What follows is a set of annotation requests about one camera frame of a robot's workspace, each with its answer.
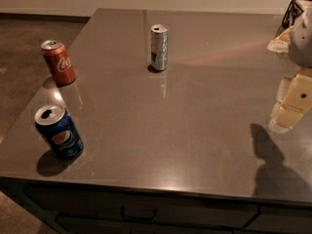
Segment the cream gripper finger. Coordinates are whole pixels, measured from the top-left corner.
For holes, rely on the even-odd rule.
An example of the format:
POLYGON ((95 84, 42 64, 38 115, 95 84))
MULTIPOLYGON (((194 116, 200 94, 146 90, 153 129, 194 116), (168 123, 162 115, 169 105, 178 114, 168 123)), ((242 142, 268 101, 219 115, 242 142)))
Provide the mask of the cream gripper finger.
POLYGON ((289 89, 291 80, 292 78, 290 76, 285 76, 281 80, 276 95, 276 103, 274 104, 273 109, 271 111, 268 127, 270 131, 275 134, 284 134, 289 130, 289 128, 283 127, 280 123, 277 122, 277 116, 278 112, 280 111, 280 107, 282 106, 283 99, 289 89))
POLYGON ((312 108, 312 77, 297 73, 291 78, 289 89, 277 116, 277 122, 289 129, 312 108))

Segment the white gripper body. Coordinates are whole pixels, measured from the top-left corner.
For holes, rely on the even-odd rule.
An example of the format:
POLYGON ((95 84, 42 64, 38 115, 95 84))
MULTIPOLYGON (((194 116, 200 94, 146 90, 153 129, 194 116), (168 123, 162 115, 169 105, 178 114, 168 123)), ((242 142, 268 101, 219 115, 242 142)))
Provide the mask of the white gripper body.
POLYGON ((311 7, 308 7, 294 22, 290 36, 289 57, 299 66, 312 67, 311 7))

